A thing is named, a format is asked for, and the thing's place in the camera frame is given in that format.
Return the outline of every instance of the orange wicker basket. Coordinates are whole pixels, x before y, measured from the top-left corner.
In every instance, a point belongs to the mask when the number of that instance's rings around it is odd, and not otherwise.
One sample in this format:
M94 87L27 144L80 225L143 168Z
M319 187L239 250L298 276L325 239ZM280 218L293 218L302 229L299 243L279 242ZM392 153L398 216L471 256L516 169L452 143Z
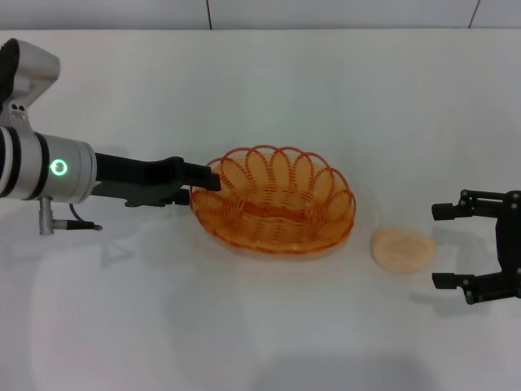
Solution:
M356 201L344 176L312 152L260 145L210 161L222 190L190 189L190 207L225 243L270 254L309 254L351 232Z

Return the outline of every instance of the bread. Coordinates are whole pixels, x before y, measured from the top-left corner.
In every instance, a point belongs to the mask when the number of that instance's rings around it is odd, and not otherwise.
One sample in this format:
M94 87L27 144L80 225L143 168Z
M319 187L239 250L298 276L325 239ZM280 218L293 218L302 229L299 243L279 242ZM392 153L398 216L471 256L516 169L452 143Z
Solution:
M382 268L404 275L427 266L436 254L436 244L417 231L381 227L373 233L371 252Z

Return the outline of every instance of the cable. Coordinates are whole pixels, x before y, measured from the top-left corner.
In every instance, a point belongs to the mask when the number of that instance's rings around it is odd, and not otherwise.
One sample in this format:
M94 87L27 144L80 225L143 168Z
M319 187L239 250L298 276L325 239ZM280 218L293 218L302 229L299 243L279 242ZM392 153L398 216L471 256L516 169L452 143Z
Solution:
M73 204L69 204L68 207L71 209L71 213L76 218L76 220L78 220L79 222L84 222L85 221L78 215L78 213L76 213L76 210L74 209L74 205Z
M93 222L86 222L85 220L83 220L83 219L78 215L78 213L76 212L76 210L74 209L74 205L73 205L73 204L69 204L68 207L69 207L69 209L71 209L71 213L72 213L72 215L73 215L73 216L76 218L76 220L78 220L79 222L85 222L85 223L91 223L91 224L93 224L94 226L93 226L92 229L95 230L95 231L101 231L101 230L103 229L102 226L98 226L97 224L94 224ZM68 226L68 228L67 228L68 230L71 230L71 229L82 229L82 230L84 230L84 229L85 229L84 227L82 227L82 228L72 228L72 226L75 226L75 225L72 224L72 223L73 223L73 222L70 222L70 223L68 224L68 225L70 226L70 227Z

